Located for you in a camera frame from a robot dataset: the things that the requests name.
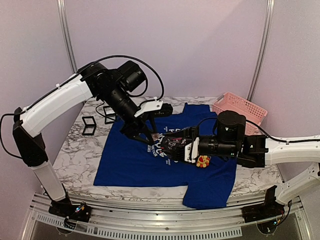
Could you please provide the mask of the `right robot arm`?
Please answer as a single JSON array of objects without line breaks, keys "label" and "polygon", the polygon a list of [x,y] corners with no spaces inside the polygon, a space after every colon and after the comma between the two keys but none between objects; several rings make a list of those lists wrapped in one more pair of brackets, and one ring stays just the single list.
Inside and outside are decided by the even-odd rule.
[{"label": "right robot arm", "polygon": [[211,135],[200,135],[200,127],[187,127],[164,134],[162,151],[174,161],[206,168],[212,157],[223,161],[232,158],[245,168],[263,168],[281,163],[311,162],[306,170],[281,185],[269,188],[258,213],[269,218],[294,197],[320,183],[320,137],[275,138],[263,131],[246,135],[249,120],[235,111],[225,110],[215,118]]}]

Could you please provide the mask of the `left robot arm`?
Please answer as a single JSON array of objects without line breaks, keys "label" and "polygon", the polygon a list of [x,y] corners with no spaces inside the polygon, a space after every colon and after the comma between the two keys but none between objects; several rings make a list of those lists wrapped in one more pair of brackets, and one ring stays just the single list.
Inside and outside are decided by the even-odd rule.
[{"label": "left robot arm", "polygon": [[138,64],[127,61],[116,69],[108,69],[99,62],[92,62],[50,92],[39,102],[14,112],[13,138],[23,162],[30,167],[63,216],[74,213],[63,184],[58,179],[42,138],[42,130],[68,110],[91,98],[102,100],[119,116],[124,126],[121,133],[127,138],[152,144],[156,132],[151,112],[163,106],[154,97],[137,106],[129,93],[147,77]]}]

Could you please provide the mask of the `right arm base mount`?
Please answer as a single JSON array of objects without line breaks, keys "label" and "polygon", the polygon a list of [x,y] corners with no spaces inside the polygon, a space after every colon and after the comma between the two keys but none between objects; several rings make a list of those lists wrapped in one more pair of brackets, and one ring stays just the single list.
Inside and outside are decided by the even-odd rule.
[{"label": "right arm base mount", "polygon": [[244,222],[250,223],[281,215],[285,211],[284,206],[284,204],[279,204],[276,201],[265,201],[242,207],[241,214]]}]

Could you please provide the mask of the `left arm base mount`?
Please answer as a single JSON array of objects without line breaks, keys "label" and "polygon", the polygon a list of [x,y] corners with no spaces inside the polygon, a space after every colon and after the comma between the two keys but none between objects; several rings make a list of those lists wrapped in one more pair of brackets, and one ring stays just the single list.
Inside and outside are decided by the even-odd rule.
[{"label": "left arm base mount", "polygon": [[61,201],[52,201],[48,212],[52,215],[69,218],[70,220],[88,223],[91,218],[92,207],[85,202],[72,204],[66,198]]}]

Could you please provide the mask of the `orange yellow flower brooch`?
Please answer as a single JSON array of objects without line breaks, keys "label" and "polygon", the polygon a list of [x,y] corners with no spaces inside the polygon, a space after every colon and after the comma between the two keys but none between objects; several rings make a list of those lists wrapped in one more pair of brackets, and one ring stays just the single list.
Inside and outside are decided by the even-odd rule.
[{"label": "orange yellow flower brooch", "polygon": [[211,157],[208,155],[200,155],[196,161],[197,168],[206,168],[209,166]]}]

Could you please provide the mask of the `blue printed t-shirt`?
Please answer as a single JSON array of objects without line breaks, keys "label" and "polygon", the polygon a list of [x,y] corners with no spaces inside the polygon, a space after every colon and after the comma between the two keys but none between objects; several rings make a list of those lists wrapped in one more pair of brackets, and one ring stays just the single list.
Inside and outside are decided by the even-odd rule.
[{"label": "blue printed t-shirt", "polygon": [[162,136],[153,145],[146,145],[122,134],[123,124],[117,118],[110,129],[94,186],[187,186],[182,201],[184,206],[198,210],[226,207],[236,178],[234,158],[223,161],[212,156],[205,168],[174,161],[160,147]]}]

